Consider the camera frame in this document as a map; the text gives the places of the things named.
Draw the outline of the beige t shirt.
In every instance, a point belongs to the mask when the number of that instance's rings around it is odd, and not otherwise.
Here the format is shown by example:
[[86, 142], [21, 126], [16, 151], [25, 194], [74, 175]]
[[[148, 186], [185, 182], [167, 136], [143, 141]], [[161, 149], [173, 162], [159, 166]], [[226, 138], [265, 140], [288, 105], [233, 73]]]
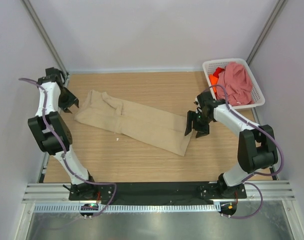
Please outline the beige t shirt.
[[191, 134], [186, 117], [91, 90], [74, 119], [184, 156]]

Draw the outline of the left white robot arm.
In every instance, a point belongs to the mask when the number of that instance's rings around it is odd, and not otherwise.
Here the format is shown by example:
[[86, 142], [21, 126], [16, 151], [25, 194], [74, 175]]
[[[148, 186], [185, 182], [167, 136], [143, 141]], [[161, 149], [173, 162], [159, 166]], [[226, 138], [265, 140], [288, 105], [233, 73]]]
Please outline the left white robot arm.
[[70, 112], [72, 105], [78, 106], [78, 98], [65, 86], [63, 72], [54, 67], [45, 70], [45, 76], [37, 81], [25, 81], [39, 90], [39, 105], [34, 117], [29, 118], [28, 127], [40, 150], [57, 159], [70, 177], [69, 200], [93, 200], [98, 188], [89, 171], [82, 166], [72, 147], [71, 132], [59, 111]]

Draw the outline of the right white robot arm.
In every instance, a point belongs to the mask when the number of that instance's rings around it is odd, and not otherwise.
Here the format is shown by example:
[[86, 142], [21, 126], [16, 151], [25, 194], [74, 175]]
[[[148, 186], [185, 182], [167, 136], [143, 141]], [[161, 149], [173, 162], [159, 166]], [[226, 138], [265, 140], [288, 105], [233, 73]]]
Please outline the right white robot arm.
[[218, 177], [215, 191], [218, 196], [232, 198], [245, 180], [278, 162], [274, 131], [269, 125], [259, 125], [226, 103], [215, 100], [205, 91], [194, 101], [195, 111], [187, 112], [185, 135], [196, 131], [196, 138], [210, 133], [210, 123], [220, 122], [238, 137], [237, 163]]

